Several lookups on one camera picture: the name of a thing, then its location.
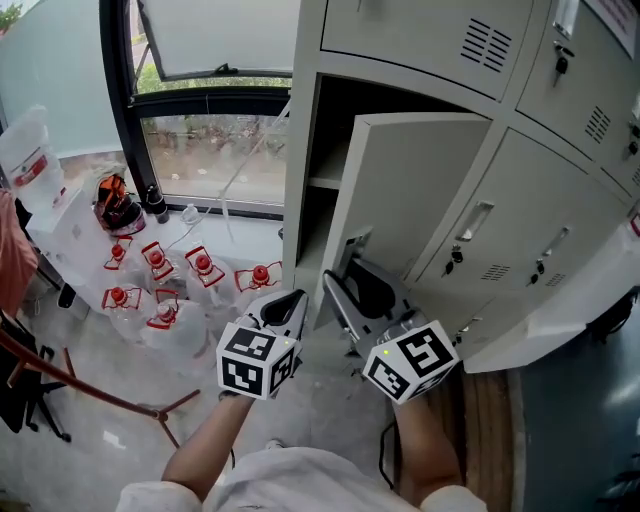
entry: person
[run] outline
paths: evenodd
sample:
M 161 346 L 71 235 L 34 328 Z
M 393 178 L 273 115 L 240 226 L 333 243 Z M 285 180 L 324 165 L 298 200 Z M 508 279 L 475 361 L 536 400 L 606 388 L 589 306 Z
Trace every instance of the person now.
M 161 482 L 126 486 L 116 512 L 201 512 L 227 462 L 254 399 L 223 391 L 211 415 L 169 460 Z M 424 396 L 395 406 L 404 499 L 342 457 L 313 448 L 266 450 L 243 457 L 212 495 L 213 510 L 305 512 L 486 512 L 462 487 L 453 446 Z

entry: open locker door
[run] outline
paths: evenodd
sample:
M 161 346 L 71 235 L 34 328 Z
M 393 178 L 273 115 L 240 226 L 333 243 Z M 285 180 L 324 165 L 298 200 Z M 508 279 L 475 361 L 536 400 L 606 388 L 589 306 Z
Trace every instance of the open locker door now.
M 474 114 L 357 116 L 321 270 L 339 272 L 347 242 L 368 234 L 363 257 L 405 275 L 449 208 L 489 125 Z M 323 297 L 318 286 L 318 309 Z

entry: black bottle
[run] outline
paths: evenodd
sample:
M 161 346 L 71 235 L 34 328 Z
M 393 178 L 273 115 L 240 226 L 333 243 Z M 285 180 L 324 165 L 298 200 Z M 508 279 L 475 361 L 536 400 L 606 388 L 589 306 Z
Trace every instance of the black bottle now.
M 164 197 L 157 185 L 149 185 L 147 188 L 147 204 L 151 213 L 156 216 L 158 224 L 164 224 L 169 220 L 169 210 L 164 202 Z

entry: locker vent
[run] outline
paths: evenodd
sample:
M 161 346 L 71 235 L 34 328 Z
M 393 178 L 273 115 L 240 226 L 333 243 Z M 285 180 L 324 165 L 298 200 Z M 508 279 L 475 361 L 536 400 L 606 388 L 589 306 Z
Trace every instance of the locker vent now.
M 566 274 L 555 274 L 545 286 L 558 286 L 565 277 L 567 277 Z
M 509 36 L 471 18 L 460 55 L 496 73 L 502 73 L 510 46 Z
M 480 279 L 484 279 L 485 281 L 499 281 L 509 272 L 509 269 L 511 269 L 511 267 L 507 267 L 506 265 L 491 265 L 489 270 L 482 274 Z
M 600 144 L 607 133 L 610 122 L 611 120 L 605 115 L 605 113 L 596 106 L 593 109 L 593 112 L 591 112 L 591 117 L 589 118 L 584 131 L 587 132 L 589 137 Z

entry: wall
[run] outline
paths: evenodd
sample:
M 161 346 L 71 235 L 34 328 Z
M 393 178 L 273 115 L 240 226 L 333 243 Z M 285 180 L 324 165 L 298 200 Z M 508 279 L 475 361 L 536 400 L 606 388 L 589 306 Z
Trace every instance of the wall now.
M 521 372 L 524 512 L 584 512 L 640 451 L 640 311 L 607 345 L 577 338 Z

